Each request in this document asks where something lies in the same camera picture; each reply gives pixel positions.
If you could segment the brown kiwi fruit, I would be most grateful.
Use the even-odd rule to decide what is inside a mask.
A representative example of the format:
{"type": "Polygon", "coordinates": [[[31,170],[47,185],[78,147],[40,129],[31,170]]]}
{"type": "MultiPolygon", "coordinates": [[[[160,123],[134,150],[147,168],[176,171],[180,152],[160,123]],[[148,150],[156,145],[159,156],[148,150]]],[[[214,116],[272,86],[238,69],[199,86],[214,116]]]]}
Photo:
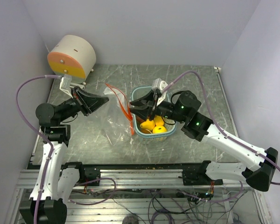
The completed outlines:
{"type": "Polygon", "coordinates": [[[152,134],[152,132],[148,129],[141,129],[141,132],[144,134],[152,134]]]}

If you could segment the blue green plastic basket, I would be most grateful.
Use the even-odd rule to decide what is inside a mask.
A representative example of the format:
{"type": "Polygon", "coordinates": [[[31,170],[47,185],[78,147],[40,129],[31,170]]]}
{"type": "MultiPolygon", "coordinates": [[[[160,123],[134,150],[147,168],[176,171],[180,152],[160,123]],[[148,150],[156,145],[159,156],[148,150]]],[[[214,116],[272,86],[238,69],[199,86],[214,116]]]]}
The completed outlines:
{"type": "Polygon", "coordinates": [[[176,131],[176,123],[165,117],[155,116],[152,121],[132,115],[135,134],[145,143],[164,141],[176,131]]]}

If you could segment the clear zip top bag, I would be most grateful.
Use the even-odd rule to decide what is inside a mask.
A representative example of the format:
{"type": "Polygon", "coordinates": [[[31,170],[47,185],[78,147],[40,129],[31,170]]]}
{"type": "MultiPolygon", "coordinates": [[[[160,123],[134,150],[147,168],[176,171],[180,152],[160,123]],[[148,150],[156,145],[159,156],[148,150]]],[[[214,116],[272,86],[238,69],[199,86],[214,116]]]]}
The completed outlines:
{"type": "Polygon", "coordinates": [[[134,134],[134,127],[128,109],[129,100],[125,93],[105,83],[98,94],[108,97],[109,101],[91,115],[91,122],[95,129],[113,147],[129,142],[134,134]]]}

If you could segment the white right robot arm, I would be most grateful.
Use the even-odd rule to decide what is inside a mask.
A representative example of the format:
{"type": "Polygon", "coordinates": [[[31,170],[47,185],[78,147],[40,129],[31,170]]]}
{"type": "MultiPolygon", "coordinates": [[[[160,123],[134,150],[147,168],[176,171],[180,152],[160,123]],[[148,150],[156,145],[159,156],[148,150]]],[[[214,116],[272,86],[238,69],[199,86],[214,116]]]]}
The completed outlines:
{"type": "Polygon", "coordinates": [[[238,160],[237,163],[219,163],[203,161],[195,174],[183,172],[184,184],[208,184],[222,179],[246,182],[250,187],[267,192],[272,184],[276,170],[274,163],[278,151],[272,147],[252,146],[238,137],[216,127],[214,121],[198,112],[201,102],[191,91],[177,92],[175,103],[162,101],[157,103],[160,91],[150,90],[136,98],[132,96],[131,113],[141,119],[160,116],[183,124],[181,130],[190,139],[213,145],[238,160]]]}

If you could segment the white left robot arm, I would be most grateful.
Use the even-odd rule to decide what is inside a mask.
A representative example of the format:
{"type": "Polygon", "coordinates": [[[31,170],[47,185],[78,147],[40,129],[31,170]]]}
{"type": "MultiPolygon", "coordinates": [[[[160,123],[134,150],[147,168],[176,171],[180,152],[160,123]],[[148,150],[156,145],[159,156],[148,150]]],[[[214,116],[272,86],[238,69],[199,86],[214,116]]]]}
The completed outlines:
{"type": "Polygon", "coordinates": [[[109,98],[90,94],[78,86],[71,90],[71,94],[70,99],[59,105],[43,103],[36,108],[43,154],[34,189],[29,200],[20,205],[20,214],[27,224],[64,224],[72,189],[85,182],[86,174],[81,162],[69,162],[62,168],[70,141],[70,125],[63,124],[63,121],[79,112],[89,116],[109,98]]]}

